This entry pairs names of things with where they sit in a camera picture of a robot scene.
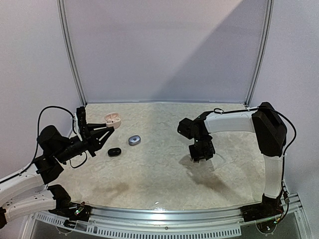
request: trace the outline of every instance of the white wall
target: white wall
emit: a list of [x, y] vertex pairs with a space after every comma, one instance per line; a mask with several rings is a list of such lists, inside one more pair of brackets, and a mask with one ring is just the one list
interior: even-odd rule
[[[60, 105], [75, 112], [80, 101], [70, 71], [54, 0], [0, 1], [0, 178], [33, 157], [41, 109]], [[43, 114], [41, 127], [54, 124], [63, 135], [70, 116]], [[0, 230], [0, 239], [16, 239], [22, 220]]]
[[285, 179], [298, 192], [319, 239], [319, 1], [275, 1], [266, 53], [251, 105], [269, 101], [295, 124]]
[[68, 0], [88, 102], [244, 102], [267, 0]]

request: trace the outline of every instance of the pink object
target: pink object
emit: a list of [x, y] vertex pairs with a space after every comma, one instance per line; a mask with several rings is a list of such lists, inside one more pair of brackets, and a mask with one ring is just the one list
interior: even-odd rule
[[117, 112], [107, 114], [104, 116], [104, 119], [107, 127], [114, 127], [114, 129], [116, 129], [121, 125], [120, 114]]

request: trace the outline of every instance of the black oval object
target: black oval object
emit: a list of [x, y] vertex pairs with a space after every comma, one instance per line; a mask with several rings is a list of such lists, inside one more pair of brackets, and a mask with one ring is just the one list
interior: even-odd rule
[[108, 155], [110, 157], [119, 156], [122, 153], [120, 148], [110, 148], [108, 151]]

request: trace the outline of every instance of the beige table surface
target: beige table surface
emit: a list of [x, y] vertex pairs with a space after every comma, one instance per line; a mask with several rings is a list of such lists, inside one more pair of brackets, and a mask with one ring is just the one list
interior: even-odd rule
[[[89, 104], [87, 122], [104, 122], [104, 115], [118, 112], [121, 126], [96, 157], [73, 169], [69, 162], [60, 177], [73, 201], [133, 209], [208, 209], [261, 201], [265, 165], [256, 136], [249, 132], [214, 133], [215, 156], [204, 163], [190, 161], [188, 140], [178, 134], [178, 122], [194, 119], [219, 107], [243, 109], [240, 104], [136, 103]], [[129, 146], [138, 134], [142, 142]], [[110, 158], [107, 151], [120, 147]], [[84, 156], [72, 159], [81, 163]]]

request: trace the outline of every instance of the vertical metal post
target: vertical metal post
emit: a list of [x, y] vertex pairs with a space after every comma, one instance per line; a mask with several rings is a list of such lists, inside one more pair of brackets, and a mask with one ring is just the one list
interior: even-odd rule
[[70, 40], [70, 35], [69, 35], [69, 30], [68, 30], [68, 25], [67, 25], [67, 20], [66, 20], [64, 0], [57, 0], [57, 3], [58, 3], [58, 10], [59, 10], [59, 15], [60, 15], [64, 43], [65, 43], [66, 52], [67, 52], [67, 55], [69, 58], [73, 79], [75, 82], [77, 92], [79, 94], [80, 101], [81, 101], [82, 105], [85, 106], [85, 105], [87, 105], [87, 101], [85, 98], [85, 94], [84, 94], [84, 90], [83, 90], [82, 83], [80, 80], [80, 76], [79, 76], [78, 70], [76, 68], [75, 58], [74, 58], [74, 54], [73, 54], [73, 49], [72, 49], [72, 45], [71, 45], [71, 40]]
[[256, 88], [257, 79], [258, 79], [261, 65], [263, 62], [263, 58], [265, 55], [265, 49], [266, 49], [266, 43], [267, 43], [267, 38], [268, 38], [268, 34], [269, 34], [269, 29], [270, 29], [273, 6], [274, 6], [274, 0], [268, 0], [267, 10], [266, 10], [266, 14], [265, 14], [265, 21], [264, 21], [264, 26], [263, 26], [263, 33], [262, 33], [261, 42], [260, 42], [260, 46], [259, 46], [257, 63], [255, 66], [253, 79], [252, 79], [251, 85], [249, 87], [248, 94], [246, 96], [246, 101], [245, 101], [245, 105], [247, 105], [247, 106], [250, 105], [251, 100], [253, 98], [253, 94], [254, 94], [254, 91]]

